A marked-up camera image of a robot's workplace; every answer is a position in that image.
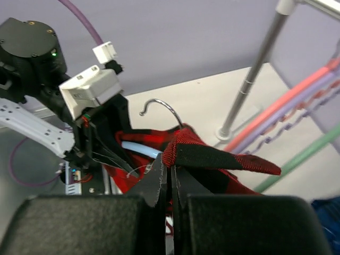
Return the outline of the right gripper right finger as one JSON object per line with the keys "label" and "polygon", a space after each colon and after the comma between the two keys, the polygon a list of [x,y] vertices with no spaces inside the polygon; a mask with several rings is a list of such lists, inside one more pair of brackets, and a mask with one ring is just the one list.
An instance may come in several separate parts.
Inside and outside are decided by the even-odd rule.
{"label": "right gripper right finger", "polygon": [[311,206],[298,197],[212,194],[172,168],[175,254],[331,254]]}

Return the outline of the light blue hanger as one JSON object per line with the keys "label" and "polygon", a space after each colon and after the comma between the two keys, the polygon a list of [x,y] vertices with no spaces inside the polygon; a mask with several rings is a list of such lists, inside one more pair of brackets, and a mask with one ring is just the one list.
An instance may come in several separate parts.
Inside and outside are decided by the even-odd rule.
{"label": "light blue hanger", "polygon": [[143,110],[139,113],[139,115],[144,116],[148,111],[149,105],[152,103],[160,104],[168,109],[177,120],[178,125],[165,131],[151,129],[120,131],[116,134],[116,140],[121,144],[123,149],[155,159],[158,154],[164,150],[176,132],[184,128],[184,124],[173,107],[163,100],[156,98],[146,101]]}

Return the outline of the red black plaid shirt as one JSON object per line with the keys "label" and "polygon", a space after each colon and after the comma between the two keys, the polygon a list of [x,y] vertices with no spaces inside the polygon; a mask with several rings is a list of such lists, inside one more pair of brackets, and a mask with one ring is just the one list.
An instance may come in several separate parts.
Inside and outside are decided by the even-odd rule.
{"label": "red black plaid shirt", "polygon": [[256,194],[243,185],[232,170],[281,174],[280,167],[258,156],[235,155],[205,144],[188,125],[176,132],[162,152],[167,167],[184,167],[214,194]]}

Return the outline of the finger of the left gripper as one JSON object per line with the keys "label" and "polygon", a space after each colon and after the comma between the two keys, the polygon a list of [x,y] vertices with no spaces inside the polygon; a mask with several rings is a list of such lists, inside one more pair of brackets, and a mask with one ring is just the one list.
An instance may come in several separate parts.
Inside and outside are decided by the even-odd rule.
{"label": "finger of the left gripper", "polygon": [[140,176],[135,170],[135,164],[106,127],[90,128],[90,154],[97,162],[120,168],[134,177]]}

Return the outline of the mint green hanger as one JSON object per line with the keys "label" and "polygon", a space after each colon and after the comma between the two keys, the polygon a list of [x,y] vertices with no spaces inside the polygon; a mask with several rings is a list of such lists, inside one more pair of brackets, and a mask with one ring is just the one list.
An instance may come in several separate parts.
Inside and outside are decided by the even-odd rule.
{"label": "mint green hanger", "polygon": [[312,156],[317,154],[320,150],[324,149],[329,143],[333,142],[339,137],[339,123],[333,127],[329,132],[323,136],[316,139],[313,143],[309,144],[303,150],[298,152],[294,157],[292,157],[288,162],[286,162],[281,170],[280,176],[270,176],[257,185],[254,190],[258,193],[263,193],[272,187],[274,184],[278,183],[286,175],[293,172],[300,165],[305,163]]}

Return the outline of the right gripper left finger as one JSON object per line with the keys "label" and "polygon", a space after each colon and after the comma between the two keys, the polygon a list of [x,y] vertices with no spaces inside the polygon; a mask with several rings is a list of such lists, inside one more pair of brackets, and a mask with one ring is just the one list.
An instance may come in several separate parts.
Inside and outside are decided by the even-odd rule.
{"label": "right gripper left finger", "polygon": [[166,166],[123,195],[54,195],[25,200],[1,254],[165,254]]}

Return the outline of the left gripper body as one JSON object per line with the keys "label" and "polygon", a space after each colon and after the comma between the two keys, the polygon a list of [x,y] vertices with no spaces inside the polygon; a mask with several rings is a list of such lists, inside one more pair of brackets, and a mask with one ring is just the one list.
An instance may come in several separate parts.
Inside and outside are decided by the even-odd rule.
{"label": "left gripper body", "polygon": [[131,131],[128,100],[121,94],[115,95],[103,105],[87,108],[80,117],[73,120],[66,104],[63,104],[63,120],[75,130],[76,149],[88,158],[131,170],[133,162],[115,134],[119,131]]}

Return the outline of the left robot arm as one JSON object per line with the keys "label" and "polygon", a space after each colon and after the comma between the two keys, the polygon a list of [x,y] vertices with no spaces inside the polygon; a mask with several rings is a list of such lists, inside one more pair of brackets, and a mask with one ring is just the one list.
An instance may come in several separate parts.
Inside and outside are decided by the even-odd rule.
{"label": "left robot arm", "polygon": [[133,173],[115,140],[131,130],[128,101],[109,64],[74,77],[55,31],[38,21],[1,24],[1,125],[48,148],[74,168],[93,162]]}

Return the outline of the pink hanger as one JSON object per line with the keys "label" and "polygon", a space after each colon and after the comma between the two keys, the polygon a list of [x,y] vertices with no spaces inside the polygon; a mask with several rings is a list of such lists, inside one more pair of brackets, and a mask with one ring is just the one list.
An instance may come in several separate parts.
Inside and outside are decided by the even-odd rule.
{"label": "pink hanger", "polygon": [[247,138],[256,128],[258,128],[262,123],[268,120],[272,115],[277,113],[279,110],[287,106],[293,99],[297,98],[299,95],[312,86],[314,82],[323,78],[326,74],[333,71],[339,65],[339,57],[333,57],[330,61],[315,73],[309,75],[307,78],[298,83],[294,88],[286,92],[273,104],[271,104],[267,109],[265,109],[260,115],[258,115],[253,121],[251,121],[246,128],[241,131],[225,148],[224,151],[231,152],[234,150],[245,138]]}

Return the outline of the lilac hanger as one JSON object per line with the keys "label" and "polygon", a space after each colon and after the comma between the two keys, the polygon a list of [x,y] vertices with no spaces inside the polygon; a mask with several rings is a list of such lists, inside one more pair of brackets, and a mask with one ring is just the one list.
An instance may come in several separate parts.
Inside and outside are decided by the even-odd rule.
{"label": "lilac hanger", "polygon": [[293,99],[287,106],[279,110],[277,113],[272,115],[268,120],[262,123],[258,128],[255,129],[247,138],[245,138],[232,153],[240,153],[247,146],[253,143],[257,137],[270,132],[276,127],[280,122],[285,122],[291,118],[297,111],[306,108],[314,99],[321,97],[322,95],[328,93],[332,89],[332,82],[336,80],[339,76],[338,72],[330,72],[326,74],[323,78],[317,80],[305,90],[302,95]]}

